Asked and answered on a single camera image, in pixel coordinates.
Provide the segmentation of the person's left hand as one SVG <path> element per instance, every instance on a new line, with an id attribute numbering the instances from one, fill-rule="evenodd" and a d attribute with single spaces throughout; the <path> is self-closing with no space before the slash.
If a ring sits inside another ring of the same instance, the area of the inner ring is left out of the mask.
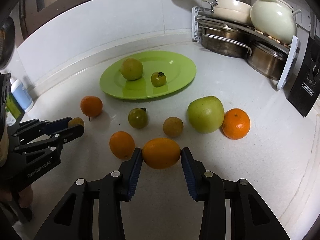
<path id="1" fill-rule="evenodd" d="M 31 206 L 33 202 L 33 189 L 31 185 L 26 187 L 24 190 L 22 190 L 19 193 L 19 198 L 18 198 L 18 203 L 21 208 L 28 208 Z M 10 202 L 12 201 L 12 194 L 8 191 L 1 190 L 0 191 L 0 198 L 1 201 L 7 201 Z"/>

